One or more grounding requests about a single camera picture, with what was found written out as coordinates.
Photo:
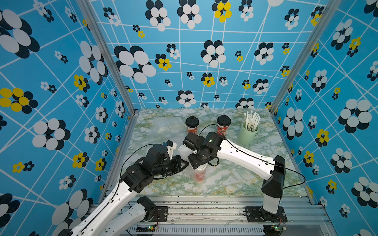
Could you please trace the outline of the translucent plastic carrier bag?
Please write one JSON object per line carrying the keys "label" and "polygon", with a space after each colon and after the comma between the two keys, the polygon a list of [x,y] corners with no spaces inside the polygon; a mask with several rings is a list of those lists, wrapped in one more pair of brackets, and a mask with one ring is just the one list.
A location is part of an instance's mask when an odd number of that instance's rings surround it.
{"label": "translucent plastic carrier bag", "polygon": [[191,164],[190,164],[190,162],[189,161],[187,161],[188,163],[189,163],[189,166],[185,169],[185,172],[187,172],[187,174],[192,178],[192,175],[193,175],[193,168],[192,168],[192,166],[191,166]]}

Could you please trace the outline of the red cup white lid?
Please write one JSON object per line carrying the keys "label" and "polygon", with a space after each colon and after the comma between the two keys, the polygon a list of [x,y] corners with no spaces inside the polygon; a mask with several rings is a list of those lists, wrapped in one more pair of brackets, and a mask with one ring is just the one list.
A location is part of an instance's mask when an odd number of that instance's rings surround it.
{"label": "red cup white lid", "polygon": [[185,160],[185,161],[189,161],[188,157],[189,157],[190,154],[193,153],[193,151],[191,149],[189,149],[188,147],[186,147],[185,145],[181,145],[178,148],[178,151],[179,151],[179,154],[181,156],[181,159]]}

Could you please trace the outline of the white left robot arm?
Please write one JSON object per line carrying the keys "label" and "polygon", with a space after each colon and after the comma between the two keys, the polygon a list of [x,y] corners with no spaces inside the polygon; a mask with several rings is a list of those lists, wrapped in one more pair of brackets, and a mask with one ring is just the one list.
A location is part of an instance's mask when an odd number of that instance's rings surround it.
{"label": "white left robot arm", "polygon": [[126,213],[121,210],[154,179],[178,174],[189,166],[181,156],[174,155],[176,143],[152,144],[145,157],[130,165],[121,174],[112,192],[76,226],[65,226],[60,236],[119,236],[134,224],[153,218],[155,204],[140,197]]}

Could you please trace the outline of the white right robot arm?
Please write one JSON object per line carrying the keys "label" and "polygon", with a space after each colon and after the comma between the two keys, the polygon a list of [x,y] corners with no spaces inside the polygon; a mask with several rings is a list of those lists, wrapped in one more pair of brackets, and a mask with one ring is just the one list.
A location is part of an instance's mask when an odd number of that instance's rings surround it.
{"label": "white right robot arm", "polygon": [[223,135],[210,132],[206,137],[188,133],[179,151],[187,157],[194,170],[210,161],[221,159],[238,164],[260,176],[263,179],[261,190],[263,204],[258,210],[259,217],[265,222],[287,222],[280,202],[283,191],[291,186],[284,186],[287,171],[301,175],[285,165],[285,158],[277,155],[269,157],[258,154],[230,141]]}

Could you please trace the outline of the green straw holder cup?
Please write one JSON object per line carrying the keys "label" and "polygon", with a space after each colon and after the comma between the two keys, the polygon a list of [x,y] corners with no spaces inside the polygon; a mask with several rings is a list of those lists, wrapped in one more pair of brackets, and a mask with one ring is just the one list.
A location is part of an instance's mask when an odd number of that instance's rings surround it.
{"label": "green straw holder cup", "polygon": [[249,131],[245,128],[245,122],[242,123],[242,126],[237,135],[237,144],[240,146],[250,145],[255,138],[256,134],[259,131],[259,125],[256,127],[256,130]]}

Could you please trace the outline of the white paper straws bundle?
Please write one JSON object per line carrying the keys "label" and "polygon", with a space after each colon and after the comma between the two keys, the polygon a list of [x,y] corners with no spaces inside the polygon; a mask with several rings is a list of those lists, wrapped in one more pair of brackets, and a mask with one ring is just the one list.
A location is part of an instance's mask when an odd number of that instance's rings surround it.
{"label": "white paper straws bundle", "polygon": [[249,111],[245,113],[244,116],[244,128],[250,132],[257,131],[260,123],[260,114],[253,111]]}

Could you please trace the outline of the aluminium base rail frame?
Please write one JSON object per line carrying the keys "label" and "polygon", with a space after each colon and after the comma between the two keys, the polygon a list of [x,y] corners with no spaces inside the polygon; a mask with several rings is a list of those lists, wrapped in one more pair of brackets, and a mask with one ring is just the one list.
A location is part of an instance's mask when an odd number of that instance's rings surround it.
{"label": "aluminium base rail frame", "polygon": [[152,196],[167,207],[166,221],[155,236],[335,236],[324,207],[307,197],[284,197],[280,206],[287,222],[249,222],[247,207],[262,205],[262,197]]}

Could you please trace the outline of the aluminium right corner post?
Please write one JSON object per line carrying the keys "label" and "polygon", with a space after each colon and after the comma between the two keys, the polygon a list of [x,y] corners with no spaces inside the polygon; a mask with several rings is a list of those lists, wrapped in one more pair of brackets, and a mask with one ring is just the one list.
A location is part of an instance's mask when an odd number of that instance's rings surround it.
{"label": "aluminium right corner post", "polygon": [[318,42],[319,38],[325,31],[326,27],[328,26],[330,20],[334,16],[337,8],[341,4],[342,0],[333,0],[329,1],[327,6],[325,7],[323,16],[321,17],[320,21],[314,27],[314,30],[310,34],[306,44],[304,45],[302,51],[300,52],[298,58],[296,59],[293,68],[290,71],[288,78],[284,81],[283,85],[281,86],[276,98],[272,103],[272,107],[269,109],[271,116],[274,116],[274,112],[277,110],[278,106],[284,99],[284,95],[287,92],[289,86],[293,83],[296,76],[300,72],[301,68],[303,67],[304,63],[306,62],[311,50]]}

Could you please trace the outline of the aluminium corner post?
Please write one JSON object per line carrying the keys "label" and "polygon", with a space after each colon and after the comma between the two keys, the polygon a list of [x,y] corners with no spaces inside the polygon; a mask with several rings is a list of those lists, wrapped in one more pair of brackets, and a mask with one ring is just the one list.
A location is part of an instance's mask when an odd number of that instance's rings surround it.
{"label": "aluminium corner post", "polygon": [[325,31],[326,27],[328,26],[330,20],[334,16],[337,8],[341,4],[342,0],[333,0],[329,1],[327,6],[325,7],[323,16],[321,17],[320,21],[314,27],[314,30],[310,34],[306,44],[304,45],[302,51],[300,52],[298,58],[296,59],[293,68],[290,71],[288,78],[284,81],[283,85],[281,86],[276,98],[272,103],[272,107],[269,109],[271,116],[274,116],[274,112],[277,110],[278,106],[284,99],[284,95],[287,92],[289,86],[293,83],[296,76],[300,72],[301,68],[303,67],[304,63],[306,62],[311,50],[318,42],[319,38]]}
{"label": "aluminium corner post", "polygon": [[100,48],[100,51],[104,57],[104,60],[108,66],[108,69],[110,73],[112,74],[114,81],[116,83],[117,88],[120,91],[120,94],[122,95],[128,110],[131,113],[131,116],[135,115],[136,109],[132,103],[132,100],[130,96],[128,95],[128,92],[126,90],[126,86],[123,82],[123,79],[121,78],[121,75],[116,67],[116,64],[112,58],[111,52],[106,44],[105,38],[101,32],[100,25],[97,23],[95,18],[95,13],[91,8],[90,2],[85,0],[78,0],[77,1],[85,19],[90,25],[91,32],[93,34],[93,37]]}

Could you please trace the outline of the aluminium left corner post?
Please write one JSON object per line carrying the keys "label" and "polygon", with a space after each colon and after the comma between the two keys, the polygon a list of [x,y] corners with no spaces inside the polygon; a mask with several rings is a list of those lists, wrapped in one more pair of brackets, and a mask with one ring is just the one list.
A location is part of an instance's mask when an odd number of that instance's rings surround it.
{"label": "aluminium left corner post", "polygon": [[108,66],[108,69],[110,73],[112,74],[114,81],[116,83],[117,88],[120,91],[120,94],[122,95],[128,110],[131,113],[131,116],[135,115],[136,109],[132,103],[132,100],[130,96],[128,95],[128,92],[126,90],[126,86],[123,82],[123,79],[121,78],[121,75],[116,67],[116,64],[112,58],[111,52],[106,44],[105,38],[101,32],[100,25],[97,23],[95,18],[95,13],[91,8],[90,2],[85,0],[78,0],[77,1],[85,19],[90,25],[91,32],[93,34],[93,37],[100,48],[100,51],[104,57],[104,60]]}

